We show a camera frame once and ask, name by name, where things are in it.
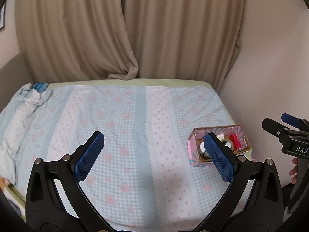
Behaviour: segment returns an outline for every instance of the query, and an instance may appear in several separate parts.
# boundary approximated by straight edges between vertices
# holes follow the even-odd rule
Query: white object
[[[219,135],[217,135],[217,138],[218,138],[220,141],[222,141],[222,140],[224,139],[224,134],[219,134]]]
[[[4,10],[5,10],[5,4],[3,5],[0,11],[0,29],[4,27]]]
[[[222,141],[224,139],[224,134],[219,134],[217,135],[217,138]],[[204,142],[202,142],[200,144],[200,152],[204,155],[204,156],[209,156],[208,153],[206,152],[206,149],[204,147]]]

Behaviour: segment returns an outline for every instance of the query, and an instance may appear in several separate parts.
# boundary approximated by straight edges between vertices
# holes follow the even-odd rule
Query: metal screw
[[[246,157],[243,155],[239,155],[238,160],[240,160],[241,162],[244,162],[246,160]]]
[[[35,163],[35,164],[40,164],[40,163],[41,163],[41,161],[42,161],[42,159],[41,159],[41,158],[37,158],[37,159],[34,161],[34,163]]]
[[[272,159],[267,159],[267,163],[272,165],[273,164],[273,160]]]
[[[68,154],[62,156],[62,160],[63,160],[63,161],[68,161],[70,158],[71,158],[71,156],[68,155]]]

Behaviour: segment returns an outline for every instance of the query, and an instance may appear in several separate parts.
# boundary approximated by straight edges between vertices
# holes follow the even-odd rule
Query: black gripper frame
[[[287,205],[288,211],[293,213],[309,192],[309,122],[286,113],[282,114],[281,119],[300,131],[291,130],[269,118],[263,120],[262,128],[279,138],[283,153],[299,158],[298,181]]]
[[[37,232],[113,232],[112,227],[100,216],[74,178],[72,165],[78,161],[99,132],[79,146],[72,156],[63,156],[59,161],[44,162],[36,159],[27,189],[27,224]],[[78,218],[68,214],[59,197],[54,179],[60,180]]]
[[[213,133],[210,135],[233,167],[237,165],[237,171],[225,194],[194,232],[276,231],[283,222],[283,198],[273,160],[262,163],[236,156]],[[249,180],[255,181],[245,207],[240,214],[231,217]]]

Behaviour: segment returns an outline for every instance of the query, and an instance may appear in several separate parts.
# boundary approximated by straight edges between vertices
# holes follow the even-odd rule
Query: bed
[[[23,86],[0,114],[0,175],[24,209],[32,164],[58,160],[100,131],[105,146],[83,191],[116,230],[190,231],[228,187],[214,166],[194,168],[187,141],[195,127],[234,124],[205,82],[97,80]],[[251,151],[245,153],[251,159]],[[67,211],[74,210],[60,182]],[[241,212],[252,182],[234,211]]]

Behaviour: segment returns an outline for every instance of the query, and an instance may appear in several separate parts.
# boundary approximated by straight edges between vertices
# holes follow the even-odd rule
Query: pink box
[[[194,128],[191,135],[189,136],[189,141],[187,145],[189,159],[194,167],[205,167],[213,164],[211,162],[211,159],[205,159],[197,149],[197,147],[199,147],[201,142],[203,141],[205,135],[211,132],[213,132],[215,135],[237,134],[242,148],[234,151],[236,155],[240,153],[245,153],[251,149],[248,138],[245,135],[245,132],[243,131],[241,125]]]

